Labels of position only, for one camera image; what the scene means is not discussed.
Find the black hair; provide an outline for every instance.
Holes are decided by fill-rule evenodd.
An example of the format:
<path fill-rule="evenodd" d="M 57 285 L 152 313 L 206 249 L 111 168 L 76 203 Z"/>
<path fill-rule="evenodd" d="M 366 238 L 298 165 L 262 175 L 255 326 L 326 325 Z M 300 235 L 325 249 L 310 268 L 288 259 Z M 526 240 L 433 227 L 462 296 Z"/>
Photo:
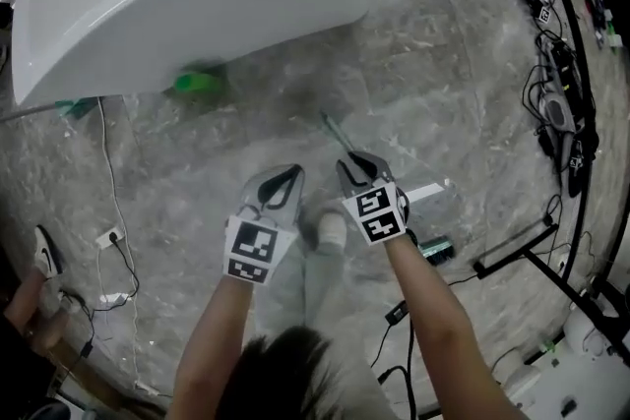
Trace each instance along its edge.
<path fill-rule="evenodd" d="M 289 328 L 269 344 L 264 337 L 250 341 L 227 381 L 217 420 L 332 420 L 337 408 L 322 404 L 331 376 L 316 374 L 329 346 L 306 327 Z"/>

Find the foot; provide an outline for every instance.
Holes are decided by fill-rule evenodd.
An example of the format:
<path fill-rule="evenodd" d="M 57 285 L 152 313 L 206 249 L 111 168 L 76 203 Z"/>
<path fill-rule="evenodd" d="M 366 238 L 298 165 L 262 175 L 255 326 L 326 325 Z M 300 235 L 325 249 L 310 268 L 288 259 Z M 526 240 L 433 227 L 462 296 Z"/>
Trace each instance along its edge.
<path fill-rule="evenodd" d="M 76 314 L 85 305 L 85 301 L 78 294 L 60 290 L 59 295 L 61 296 L 59 308 L 65 310 L 70 315 Z"/>
<path fill-rule="evenodd" d="M 346 237 L 347 228 L 344 217 L 336 212 L 324 213 L 317 225 L 319 243 L 332 243 L 343 249 L 346 246 Z"/>
<path fill-rule="evenodd" d="M 35 254 L 34 266 L 40 270 L 46 278 L 52 278 L 63 272 L 59 253 L 51 248 L 48 233 L 42 226 L 35 228 Z"/>

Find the person's left arm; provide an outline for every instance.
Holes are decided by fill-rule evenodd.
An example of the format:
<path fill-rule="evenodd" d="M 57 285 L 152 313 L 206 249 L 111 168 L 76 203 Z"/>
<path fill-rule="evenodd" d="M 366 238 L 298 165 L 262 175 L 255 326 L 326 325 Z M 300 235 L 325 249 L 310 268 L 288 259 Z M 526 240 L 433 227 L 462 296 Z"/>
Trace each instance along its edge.
<path fill-rule="evenodd" d="M 168 420 L 211 420 L 238 361 L 253 284 L 224 276 L 184 349 Z"/>

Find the person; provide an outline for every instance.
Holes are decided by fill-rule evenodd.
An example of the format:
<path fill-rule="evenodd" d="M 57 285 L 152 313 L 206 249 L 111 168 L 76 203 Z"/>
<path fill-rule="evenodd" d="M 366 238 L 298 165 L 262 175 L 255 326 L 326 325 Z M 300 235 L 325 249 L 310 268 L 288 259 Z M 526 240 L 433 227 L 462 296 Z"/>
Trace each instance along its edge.
<path fill-rule="evenodd" d="M 333 328 L 348 339 L 358 325 L 353 318 L 335 322 L 347 301 L 345 220 L 326 211 L 318 222 L 317 250 L 289 250 L 271 284 L 256 293 L 256 315 L 274 338 L 255 338 L 241 351 L 253 287 L 231 276 L 220 280 L 179 363 L 169 420 L 397 418 L 361 345 L 325 336 Z M 522 419 L 437 270 L 407 235 L 386 241 L 385 250 L 444 418 Z"/>
<path fill-rule="evenodd" d="M 44 283 L 63 271 L 59 252 L 51 246 L 44 228 L 36 227 L 34 234 L 36 243 L 31 269 L 0 317 L 1 407 L 3 418 L 11 420 L 22 418 L 46 396 L 56 368 L 45 356 L 63 336 L 71 316 L 82 307 L 78 296 L 60 291 L 57 312 L 34 331 L 30 340 L 26 340 L 27 328 L 37 309 Z"/>

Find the gray marble floor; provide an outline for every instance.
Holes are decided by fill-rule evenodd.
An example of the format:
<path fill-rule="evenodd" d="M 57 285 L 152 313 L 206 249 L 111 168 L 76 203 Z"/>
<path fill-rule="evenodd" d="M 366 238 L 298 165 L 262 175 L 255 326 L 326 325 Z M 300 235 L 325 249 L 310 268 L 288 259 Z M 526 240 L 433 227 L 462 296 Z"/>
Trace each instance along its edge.
<path fill-rule="evenodd" d="M 627 70 L 622 55 L 597 49 L 583 0 L 573 1 L 598 107 L 600 145 L 585 229 L 599 264 L 628 164 Z M 91 363 L 125 390 L 139 379 L 171 393 L 184 344 L 220 278 L 224 219 L 245 180 L 270 165 L 299 162 L 308 175 L 307 203 L 339 194 L 335 161 L 343 150 L 324 128 L 321 109 L 358 148 L 389 160 L 403 189 L 443 188 L 413 204 L 411 224 L 421 239 L 445 234 L 455 244 L 457 258 L 440 268 L 448 281 L 470 276 L 473 258 L 540 219 L 558 190 L 520 102 L 536 62 L 535 34 L 520 0 L 380 0 L 352 26 L 231 62 L 221 95 L 105 99 L 107 146 L 142 286 L 135 308 L 95 319 Z M 9 69 L 0 93 L 7 110 Z M 105 293 L 130 288 L 115 253 L 103 253 L 97 267 L 95 239 L 117 221 L 101 136 L 98 109 L 79 121 L 44 112 L 0 125 L 3 246 L 24 273 L 32 228 L 44 224 L 64 252 L 64 284 L 93 306 L 100 283 Z M 564 198 L 556 244 L 572 236 L 577 204 Z M 492 259 L 538 231 L 540 225 Z M 550 240 L 539 249 L 549 246 Z M 594 267 L 587 250 L 585 239 L 571 278 L 576 286 Z M 367 250 L 355 229 L 345 278 L 369 358 L 386 328 L 384 314 L 402 297 L 382 249 Z M 56 307 L 58 285 L 46 287 L 46 312 Z M 536 350 L 557 334 L 569 305 L 524 261 L 454 289 L 488 363 L 514 346 Z M 251 322 L 247 332 L 253 331 Z M 81 317 L 68 330 L 77 348 L 89 335 Z M 407 337 L 407 323 L 390 332 L 379 369 L 404 361 Z M 416 400 L 430 404 L 434 394 L 417 351 L 413 366 Z M 386 391 L 407 415 L 403 384 L 393 378 Z"/>

